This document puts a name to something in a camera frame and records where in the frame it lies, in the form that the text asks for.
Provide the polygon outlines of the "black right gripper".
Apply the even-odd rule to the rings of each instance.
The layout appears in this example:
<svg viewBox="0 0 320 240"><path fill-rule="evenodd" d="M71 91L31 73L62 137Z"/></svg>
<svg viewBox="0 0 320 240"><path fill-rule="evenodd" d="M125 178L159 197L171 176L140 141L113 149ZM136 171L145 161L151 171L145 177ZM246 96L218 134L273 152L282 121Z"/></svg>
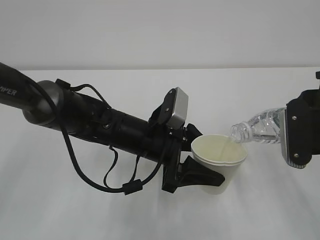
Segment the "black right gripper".
<svg viewBox="0 0 320 240"><path fill-rule="evenodd" d="M309 89L307 95L309 112L307 125L308 151L313 156L320 154L320 87Z"/></svg>

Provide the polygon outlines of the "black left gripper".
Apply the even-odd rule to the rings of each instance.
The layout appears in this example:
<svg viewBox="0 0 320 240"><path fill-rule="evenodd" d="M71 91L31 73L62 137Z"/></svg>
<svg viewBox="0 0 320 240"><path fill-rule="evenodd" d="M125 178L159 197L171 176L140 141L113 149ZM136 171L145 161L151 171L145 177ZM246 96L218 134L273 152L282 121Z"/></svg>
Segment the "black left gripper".
<svg viewBox="0 0 320 240"><path fill-rule="evenodd" d="M192 142L202 135L191 123L183 129L169 131L163 160L163 191L174 193L177 188L187 186L220 187L225 181L221 173L203 166L191 156L180 162L181 151L190 152Z"/></svg>

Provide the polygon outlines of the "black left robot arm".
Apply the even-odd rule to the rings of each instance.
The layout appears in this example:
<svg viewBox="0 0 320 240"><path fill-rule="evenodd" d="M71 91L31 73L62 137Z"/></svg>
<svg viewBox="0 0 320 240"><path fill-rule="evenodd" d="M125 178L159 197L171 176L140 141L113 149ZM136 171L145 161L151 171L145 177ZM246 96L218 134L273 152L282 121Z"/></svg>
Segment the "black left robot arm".
<svg viewBox="0 0 320 240"><path fill-rule="evenodd" d="M141 191L159 170L163 171L161 188L169 193L192 185L219 187L225 181L221 173L193 157L180 161L181 152L191 151L201 132L186 123L189 98L179 87L168 91L148 120L112 108L100 94L82 94L83 88L84 84L71 86L61 79L35 82L8 65L0 66L0 102L20 109L31 124L60 131L76 173L91 187L129 195ZM81 170L71 137L109 146L114 153L132 153L156 162L156 167L144 180L132 176L119 188L98 184Z"/></svg>

